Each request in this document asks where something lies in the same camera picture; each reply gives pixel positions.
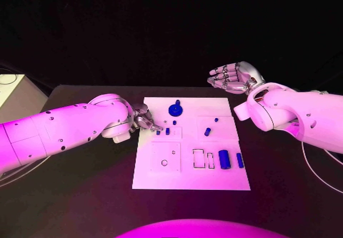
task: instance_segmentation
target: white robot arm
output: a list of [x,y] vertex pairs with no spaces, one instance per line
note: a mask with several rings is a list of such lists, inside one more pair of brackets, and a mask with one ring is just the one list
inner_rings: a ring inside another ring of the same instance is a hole
[[0,173],[88,143],[100,134],[120,143],[140,127],[163,130],[147,105],[131,106],[117,94],[6,122],[0,124]]
[[239,120],[251,118],[261,130],[284,130],[300,141],[343,153],[343,96],[320,91],[297,92],[281,84],[267,83],[245,61],[209,73],[213,87],[248,95],[247,102],[234,108]]

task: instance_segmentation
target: blue knob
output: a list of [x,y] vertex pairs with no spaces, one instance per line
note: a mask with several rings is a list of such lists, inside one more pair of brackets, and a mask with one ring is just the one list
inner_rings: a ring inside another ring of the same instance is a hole
[[211,128],[206,128],[205,135],[209,136]]
[[170,113],[170,116],[179,117],[182,115],[182,112],[183,112],[183,109],[180,106],[180,100],[177,100],[176,103],[169,108],[169,113]]

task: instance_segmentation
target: blue object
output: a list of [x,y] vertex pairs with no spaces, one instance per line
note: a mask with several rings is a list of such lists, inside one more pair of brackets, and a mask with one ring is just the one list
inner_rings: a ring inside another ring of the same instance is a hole
[[183,112],[183,109],[180,106],[180,100],[177,100],[176,103],[169,108],[169,113],[170,113],[170,116],[179,117],[182,115],[182,112]]
[[238,166],[239,168],[245,167],[241,153],[238,153]]
[[229,152],[228,150],[221,150],[218,153],[219,153],[221,168],[226,170],[231,168]]
[[209,136],[211,128],[206,128],[205,135]]

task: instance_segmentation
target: small blue cylinder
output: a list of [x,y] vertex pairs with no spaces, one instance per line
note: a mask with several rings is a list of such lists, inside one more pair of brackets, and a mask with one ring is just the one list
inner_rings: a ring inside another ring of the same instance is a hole
[[231,168],[229,152],[228,150],[221,150],[218,153],[219,153],[221,168],[226,170]]
[[211,128],[206,128],[205,135],[209,136]]
[[238,166],[239,168],[245,167],[241,153],[238,153]]

